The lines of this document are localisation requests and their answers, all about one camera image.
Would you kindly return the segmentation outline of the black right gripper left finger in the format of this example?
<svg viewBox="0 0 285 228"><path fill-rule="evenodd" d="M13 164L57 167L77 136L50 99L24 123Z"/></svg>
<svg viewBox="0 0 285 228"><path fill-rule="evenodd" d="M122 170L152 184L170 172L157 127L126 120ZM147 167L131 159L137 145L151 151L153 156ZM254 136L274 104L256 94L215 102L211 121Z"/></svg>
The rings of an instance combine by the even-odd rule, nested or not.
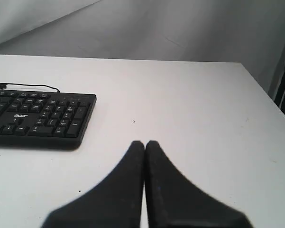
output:
<svg viewBox="0 0 285 228"><path fill-rule="evenodd" d="M144 145L133 141L98 185L52 211L45 228L138 228L144 187Z"/></svg>

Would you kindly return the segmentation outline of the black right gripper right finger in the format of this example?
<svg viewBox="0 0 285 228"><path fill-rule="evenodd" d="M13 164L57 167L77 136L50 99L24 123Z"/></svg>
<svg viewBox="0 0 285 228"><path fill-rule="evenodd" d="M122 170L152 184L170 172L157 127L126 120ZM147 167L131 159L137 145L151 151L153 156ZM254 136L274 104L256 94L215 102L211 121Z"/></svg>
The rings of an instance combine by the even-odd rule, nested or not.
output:
<svg viewBox="0 0 285 228"><path fill-rule="evenodd" d="M157 141L146 145L145 192L151 228L250 228L246 215L191 183Z"/></svg>

